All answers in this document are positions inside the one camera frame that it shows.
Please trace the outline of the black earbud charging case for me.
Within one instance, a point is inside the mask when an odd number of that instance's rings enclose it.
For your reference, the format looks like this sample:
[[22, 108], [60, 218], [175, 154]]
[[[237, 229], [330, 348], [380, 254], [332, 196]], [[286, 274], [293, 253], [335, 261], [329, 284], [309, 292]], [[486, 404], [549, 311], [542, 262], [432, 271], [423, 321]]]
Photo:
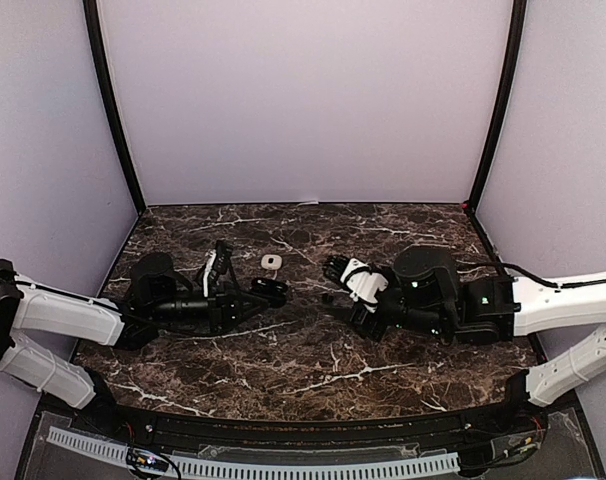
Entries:
[[287, 302], [289, 287], [286, 283], [268, 279], [254, 278], [251, 282], [251, 292], [266, 300], [271, 308], [281, 308]]

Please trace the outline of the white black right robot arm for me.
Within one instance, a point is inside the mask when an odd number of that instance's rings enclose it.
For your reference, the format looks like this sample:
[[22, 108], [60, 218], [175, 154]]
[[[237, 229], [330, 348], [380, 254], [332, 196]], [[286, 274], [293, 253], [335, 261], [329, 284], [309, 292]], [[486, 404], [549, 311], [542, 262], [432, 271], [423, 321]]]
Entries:
[[508, 380], [493, 424], [513, 434], [530, 420], [532, 405], [546, 407], [606, 371], [606, 271], [544, 279], [514, 264], [504, 268], [463, 282], [445, 249], [409, 247], [390, 267], [341, 259], [336, 281], [355, 303], [351, 324], [373, 340], [390, 326], [477, 345], [594, 326], [576, 345]]

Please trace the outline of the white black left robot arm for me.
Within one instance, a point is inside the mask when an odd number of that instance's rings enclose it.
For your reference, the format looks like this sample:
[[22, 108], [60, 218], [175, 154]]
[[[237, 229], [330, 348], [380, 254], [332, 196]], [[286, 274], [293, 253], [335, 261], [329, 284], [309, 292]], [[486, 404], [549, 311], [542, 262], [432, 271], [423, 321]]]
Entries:
[[287, 289], [255, 278], [240, 287], [224, 244], [211, 251], [196, 281], [175, 270], [171, 256], [153, 252], [135, 263], [121, 302], [85, 297], [39, 284], [0, 259], [0, 372], [53, 395], [74, 409], [103, 436], [124, 427], [100, 376], [70, 364], [27, 336], [39, 330], [137, 350], [161, 330], [189, 334], [207, 327], [218, 336], [269, 308], [280, 308]]

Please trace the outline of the white earbud charging case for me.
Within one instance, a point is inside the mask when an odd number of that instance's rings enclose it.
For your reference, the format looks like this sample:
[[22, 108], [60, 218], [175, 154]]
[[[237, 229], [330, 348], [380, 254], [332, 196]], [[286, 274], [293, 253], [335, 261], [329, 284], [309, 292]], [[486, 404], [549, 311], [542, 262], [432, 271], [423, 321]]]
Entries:
[[266, 254], [261, 258], [261, 267], [269, 271], [278, 271], [283, 264], [282, 257], [276, 254]]

